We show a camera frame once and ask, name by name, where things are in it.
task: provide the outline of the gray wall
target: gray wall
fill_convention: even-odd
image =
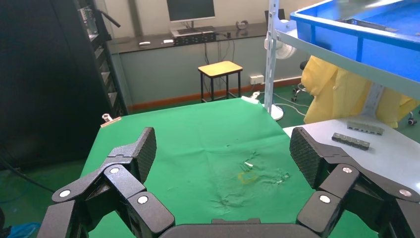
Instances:
[[[244,68],[241,74],[242,86],[250,84],[249,76],[264,75],[266,50],[263,43],[264,37],[235,40],[234,62]],[[210,63],[217,62],[217,43],[207,45]],[[221,42],[221,47],[224,56],[228,42]],[[233,43],[230,41],[225,60],[232,60],[232,53]],[[126,77],[126,87],[122,90],[125,92],[124,97],[130,98],[133,104],[200,93],[200,73],[197,68],[206,65],[204,44],[125,53],[120,56]],[[278,59],[275,79],[302,75],[299,64],[307,57],[307,53],[298,51],[289,59]],[[229,77],[229,86],[238,86],[236,75]]]
[[[114,37],[133,37],[134,29],[128,0],[95,0],[98,5],[106,3],[108,13],[121,27],[112,27]],[[280,0],[280,8],[289,18],[290,12],[310,6],[322,0]],[[196,21],[196,26],[228,26],[236,21],[249,23],[265,22],[264,11],[268,10],[268,0],[213,0],[216,18]],[[166,0],[136,0],[137,11],[144,35],[169,32],[170,28],[182,28],[181,23],[170,23]]]

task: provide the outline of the green cloth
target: green cloth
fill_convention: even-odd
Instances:
[[[157,153],[145,186],[177,225],[214,218],[294,223],[313,193],[290,157],[289,137],[261,104],[241,99],[126,116],[100,129],[82,175],[97,169],[112,148],[134,142],[146,126],[155,128]],[[133,235],[113,212],[90,237]],[[377,235],[346,212],[331,237]]]

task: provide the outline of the blue plastic bin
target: blue plastic bin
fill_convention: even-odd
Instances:
[[[420,82],[418,0],[400,1],[352,17],[394,28],[396,32],[338,22],[338,6],[332,0],[293,12],[290,18],[297,22],[301,40]]]

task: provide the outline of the yellow stain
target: yellow stain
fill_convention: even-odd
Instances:
[[[238,179],[243,183],[243,184],[249,184],[251,182],[254,182],[255,180],[257,180],[258,176],[253,173],[252,171],[247,171],[247,172],[240,172],[238,174]]]

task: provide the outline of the wooden stool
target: wooden stool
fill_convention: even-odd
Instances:
[[[200,72],[200,79],[201,79],[201,102],[206,103],[207,101],[204,99],[204,75],[210,78],[210,89],[211,89],[211,102],[220,100],[223,98],[229,99],[229,94],[236,98],[236,96],[229,92],[229,75],[238,73],[238,89],[239,89],[239,97],[241,97],[241,71],[243,68],[233,62],[230,61],[223,61],[219,63],[213,63],[205,66],[198,67],[198,71]],[[226,76],[226,96],[214,98],[214,85],[213,79],[219,78],[222,76]]]

